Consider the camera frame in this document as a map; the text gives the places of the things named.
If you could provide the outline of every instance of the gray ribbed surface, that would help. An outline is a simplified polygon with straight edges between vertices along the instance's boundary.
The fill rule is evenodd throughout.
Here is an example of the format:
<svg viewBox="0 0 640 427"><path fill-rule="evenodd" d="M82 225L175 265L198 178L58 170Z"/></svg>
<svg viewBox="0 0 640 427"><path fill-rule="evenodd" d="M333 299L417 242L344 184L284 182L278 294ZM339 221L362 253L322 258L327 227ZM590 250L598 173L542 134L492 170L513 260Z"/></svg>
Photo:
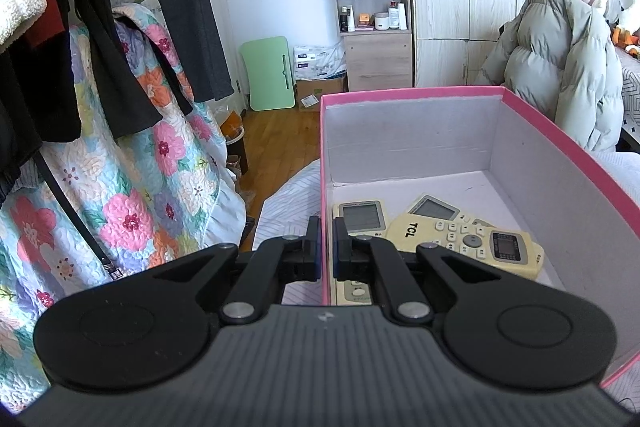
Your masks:
<svg viewBox="0 0 640 427"><path fill-rule="evenodd" d="M20 419L30 427L617 427L629 416L593 386L544 396L493 389L449 362L428 331L390 324L377 307L274 306L256 325L223 330L175 380L125 396L56 387Z"/></svg>

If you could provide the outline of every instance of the green board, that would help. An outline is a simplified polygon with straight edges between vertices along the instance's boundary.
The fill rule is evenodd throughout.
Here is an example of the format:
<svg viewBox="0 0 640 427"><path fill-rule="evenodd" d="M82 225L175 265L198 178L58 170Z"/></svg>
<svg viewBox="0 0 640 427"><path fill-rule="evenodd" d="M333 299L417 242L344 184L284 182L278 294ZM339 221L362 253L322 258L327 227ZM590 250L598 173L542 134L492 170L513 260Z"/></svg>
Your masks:
<svg viewBox="0 0 640 427"><path fill-rule="evenodd" d="M286 38L271 37L245 42L240 46L240 54L249 76L249 104L254 111L296 105Z"/></svg>

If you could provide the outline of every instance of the floral fabric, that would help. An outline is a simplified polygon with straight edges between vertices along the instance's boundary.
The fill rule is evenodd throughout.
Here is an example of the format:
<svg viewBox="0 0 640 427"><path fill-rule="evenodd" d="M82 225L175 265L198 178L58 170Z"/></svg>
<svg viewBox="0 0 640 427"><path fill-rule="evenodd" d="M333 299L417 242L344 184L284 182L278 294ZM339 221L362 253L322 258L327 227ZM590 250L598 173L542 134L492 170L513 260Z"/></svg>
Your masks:
<svg viewBox="0 0 640 427"><path fill-rule="evenodd" d="M102 249L130 275L218 241L238 243L244 204L228 171L217 166L226 163L226 144L209 109L193 103L185 117L162 73L149 39L166 55L183 93L193 102L166 30L142 6L118 10L116 15L127 16L140 28L116 22L129 66L162 120L113 140L95 86L87 30L72 28L82 136L72 143L45 144L42 155ZM224 221L234 224L220 227ZM18 412L49 385L33 349L33 328L40 314L67 295L108 281L45 184L9 195L0 209L4 406Z"/></svg>

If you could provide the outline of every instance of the pink box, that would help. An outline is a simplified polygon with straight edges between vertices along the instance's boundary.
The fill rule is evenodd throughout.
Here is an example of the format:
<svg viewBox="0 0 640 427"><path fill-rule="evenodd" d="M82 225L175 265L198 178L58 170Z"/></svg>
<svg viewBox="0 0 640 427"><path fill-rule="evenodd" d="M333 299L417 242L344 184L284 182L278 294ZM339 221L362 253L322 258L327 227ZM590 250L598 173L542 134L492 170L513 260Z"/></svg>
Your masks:
<svg viewBox="0 0 640 427"><path fill-rule="evenodd" d="M618 332L610 383L640 358L640 208L550 120L503 87L330 94L321 100L322 240L332 208L381 199L390 220L428 192L546 253L540 282L601 306ZM322 291L331 302L332 264Z"/></svg>

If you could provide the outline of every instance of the tcl logo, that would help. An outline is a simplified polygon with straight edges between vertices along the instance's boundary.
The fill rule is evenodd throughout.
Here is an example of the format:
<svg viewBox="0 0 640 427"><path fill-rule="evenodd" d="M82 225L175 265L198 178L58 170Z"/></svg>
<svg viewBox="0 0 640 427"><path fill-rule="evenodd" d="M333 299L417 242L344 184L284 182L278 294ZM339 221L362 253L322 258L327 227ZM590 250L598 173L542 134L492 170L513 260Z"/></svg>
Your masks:
<svg viewBox="0 0 640 427"><path fill-rule="evenodd" d="M404 234L404 237L414 237L417 231L418 231L418 223L409 223L409 228L406 229L406 233Z"/></svg>

